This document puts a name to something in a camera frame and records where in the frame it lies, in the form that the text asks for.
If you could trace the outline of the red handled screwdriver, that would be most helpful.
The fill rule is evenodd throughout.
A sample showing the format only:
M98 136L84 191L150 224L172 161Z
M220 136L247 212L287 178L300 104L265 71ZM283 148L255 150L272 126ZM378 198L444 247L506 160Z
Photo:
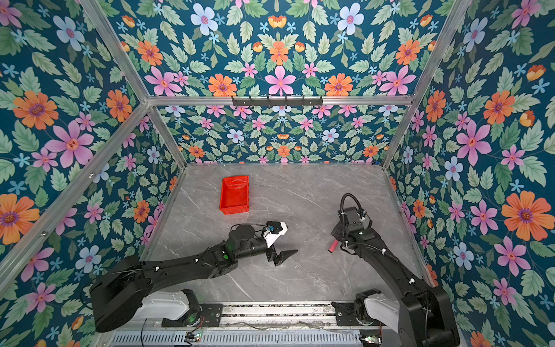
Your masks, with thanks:
M335 240L332 242L331 246L329 247L328 252L329 252L330 254L334 253L334 252L336 251L336 249L337 249L340 245L341 245L340 241L337 240L337 239L335 239Z

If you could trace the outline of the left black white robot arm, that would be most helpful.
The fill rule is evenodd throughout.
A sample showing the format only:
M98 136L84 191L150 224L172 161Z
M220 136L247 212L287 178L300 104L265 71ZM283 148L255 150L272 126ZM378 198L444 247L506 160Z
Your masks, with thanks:
M275 249L276 241L287 231L287 225L279 221L236 224L226 240L199 254L159 261L125 257L98 277L89 290L95 331L114 331L141 317L185 321L188 315L198 315L200 306L191 290L166 294L164 289L225 276L237 269L239 260L261 254L279 266L297 253Z

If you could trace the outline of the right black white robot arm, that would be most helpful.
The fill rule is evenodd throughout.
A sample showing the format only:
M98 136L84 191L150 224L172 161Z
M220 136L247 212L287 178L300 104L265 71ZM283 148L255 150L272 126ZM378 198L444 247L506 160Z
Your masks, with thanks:
M353 194L342 196L338 217L329 252L340 249L361 258L394 295L388 299L377 289L357 294L356 319L380 321L399 335L403 346L459 346L460 334L447 292L419 278L390 251Z

